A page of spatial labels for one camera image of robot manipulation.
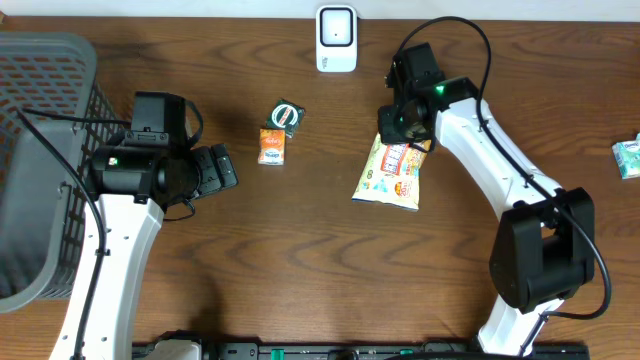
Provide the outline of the orange tissue pack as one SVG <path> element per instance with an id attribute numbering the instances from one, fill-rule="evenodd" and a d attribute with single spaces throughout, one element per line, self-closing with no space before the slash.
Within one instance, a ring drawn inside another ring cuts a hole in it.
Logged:
<path id="1" fill-rule="evenodd" d="M 259 143 L 259 164 L 276 166 L 284 164 L 286 143 L 284 130 L 261 129 Z"/>

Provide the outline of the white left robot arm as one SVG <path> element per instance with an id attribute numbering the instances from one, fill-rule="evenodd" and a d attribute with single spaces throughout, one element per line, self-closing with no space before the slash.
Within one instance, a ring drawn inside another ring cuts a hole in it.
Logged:
<path id="1" fill-rule="evenodd" d="M 166 210 L 234 187 L 223 144 L 102 146 L 89 162 L 83 248 L 54 359 L 129 359 L 144 271 Z"/>

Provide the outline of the dark green small box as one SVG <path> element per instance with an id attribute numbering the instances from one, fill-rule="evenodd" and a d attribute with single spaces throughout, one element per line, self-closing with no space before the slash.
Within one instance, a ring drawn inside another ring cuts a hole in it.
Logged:
<path id="1" fill-rule="evenodd" d="M 293 138 L 306 110 L 290 101 L 279 99 L 266 119 L 269 129 L 283 130 L 287 138 Z"/>

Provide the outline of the green tissue pack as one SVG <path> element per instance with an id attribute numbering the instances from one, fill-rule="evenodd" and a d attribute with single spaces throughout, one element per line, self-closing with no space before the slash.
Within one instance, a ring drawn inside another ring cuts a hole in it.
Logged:
<path id="1" fill-rule="evenodd" d="M 634 140 L 615 143 L 612 152 L 623 179 L 639 177 L 640 134 L 637 134 Z"/>

